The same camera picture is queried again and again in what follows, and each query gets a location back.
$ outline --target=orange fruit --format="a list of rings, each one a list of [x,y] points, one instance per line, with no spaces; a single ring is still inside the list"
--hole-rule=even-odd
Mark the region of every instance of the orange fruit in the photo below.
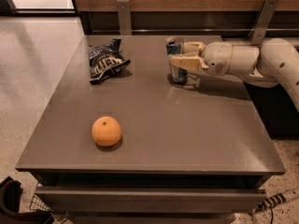
[[[93,124],[92,137],[99,146],[113,146],[121,139],[121,126],[114,118],[104,116]]]

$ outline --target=white floor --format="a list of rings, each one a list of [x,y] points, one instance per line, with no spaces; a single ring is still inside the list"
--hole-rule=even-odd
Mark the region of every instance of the white floor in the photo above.
[[[79,18],[0,17],[0,179],[9,175],[22,183],[21,212],[36,181],[15,164],[83,36]],[[287,173],[264,185],[268,196],[299,186],[299,140],[274,145]],[[234,224],[270,223],[270,217],[235,214]],[[299,200],[276,207],[273,223],[299,224]]]

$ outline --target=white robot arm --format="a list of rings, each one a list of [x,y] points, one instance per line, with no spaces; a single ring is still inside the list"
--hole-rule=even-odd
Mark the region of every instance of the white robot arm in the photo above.
[[[169,54],[173,68],[211,76],[233,75],[251,85],[271,88],[278,83],[290,95],[299,111],[299,53],[288,41],[280,38],[263,43],[261,50],[253,46],[235,46],[214,42],[183,42],[179,54]]]

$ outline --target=table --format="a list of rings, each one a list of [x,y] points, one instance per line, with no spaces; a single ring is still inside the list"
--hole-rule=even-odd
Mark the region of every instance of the table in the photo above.
[[[259,187],[285,169],[243,82],[199,73],[173,85],[168,36],[127,35],[121,55],[131,63],[92,85],[88,46],[112,37],[82,39],[21,155],[17,169],[42,184],[36,195],[75,223],[132,223],[149,214],[155,223],[216,223],[219,214],[230,222],[228,214],[248,212],[265,198]],[[100,148],[91,128],[106,115],[120,123],[122,138]]]

